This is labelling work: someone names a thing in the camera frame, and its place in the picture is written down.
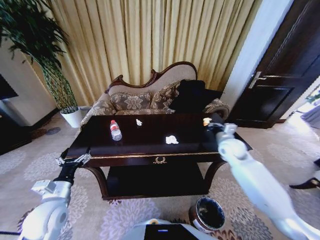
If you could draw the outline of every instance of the sofa armrest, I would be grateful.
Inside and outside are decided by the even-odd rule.
[[[84,116],[81,121],[80,127],[82,128],[91,118],[91,116],[105,116],[114,115],[117,111],[110,102],[109,99],[96,101],[88,113]]]
[[[225,102],[221,101],[219,98],[216,98],[205,106],[204,113],[213,114],[217,113],[223,120],[226,120],[230,113],[230,107]]]

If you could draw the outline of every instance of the table drawer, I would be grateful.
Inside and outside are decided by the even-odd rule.
[[[197,163],[219,160],[218,152],[178,153],[178,154],[148,154],[127,156],[93,156],[86,167],[113,167],[113,166],[141,166],[162,165],[191,161]]]

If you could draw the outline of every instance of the floral upholstery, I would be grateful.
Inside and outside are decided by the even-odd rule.
[[[164,88],[162,88],[160,91],[156,92],[152,98],[150,108],[151,109],[163,109],[168,114],[174,113],[174,110],[170,109],[169,106],[179,95],[178,87],[180,85],[181,81],[173,82]]]
[[[150,92],[131,94],[115,92],[110,96],[110,101],[117,111],[148,109],[150,105]]]
[[[203,112],[207,114],[217,113],[220,115],[220,117],[223,120],[226,120],[230,112],[230,107],[228,106],[228,104],[221,101],[219,98],[216,98],[215,100],[210,102],[207,106],[205,106]]]
[[[175,111],[169,105],[179,95],[178,86],[181,81],[173,82],[156,92],[151,100],[150,92],[130,94],[115,92],[112,96],[104,93],[94,103],[90,111],[81,121],[81,127],[85,125],[91,116],[104,115],[146,115],[146,114],[172,114]],[[227,119],[229,106],[216,98],[203,110],[204,113],[217,113],[224,120]]]
[[[117,111],[115,115],[144,115],[144,114],[167,114],[162,109],[138,109],[138,110],[121,110]]]
[[[80,126],[85,125],[91,116],[104,116],[104,115],[114,115],[117,111],[110,101],[100,100],[96,101],[89,112],[82,119]]]

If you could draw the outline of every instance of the floral carpet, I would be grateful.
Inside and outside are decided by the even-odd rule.
[[[40,204],[40,196],[30,190],[34,182],[54,179],[60,168],[55,157],[73,142],[77,129],[56,114],[42,126],[31,143],[0,156],[0,231],[16,232],[21,218]],[[299,116],[269,129],[238,128],[252,146],[250,153],[262,162],[290,194],[298,215],[320,229],[320,190],[290,189],[319,168],[319,137]],[[199,165],[204,174],[208,163]],[[235,181],[230,167],[223,165],[214,176],[209,194],[226,214],[224,228],[212,234],[219,240],[284,240],[271,221],[248,200]],[[117,240],[132,226],[151,218],[189,223],[188,210],[199,195],[103,201],[95,177],[86,169],[75,174],[71,189],[70,216],[60,240]],[[16,236],[0,235],[15,240]]]

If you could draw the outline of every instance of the white wall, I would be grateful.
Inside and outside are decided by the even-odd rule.
[[[231,108],[247,86],[292,2],[262,1],[221,96]]]
[[[0,47],[0,74],[18,96],[3,100],[0,108],[21,126],[32,126],[56,108],[56,104],[38,79],[26,57],[19,51],[11,60],[9,41]]]

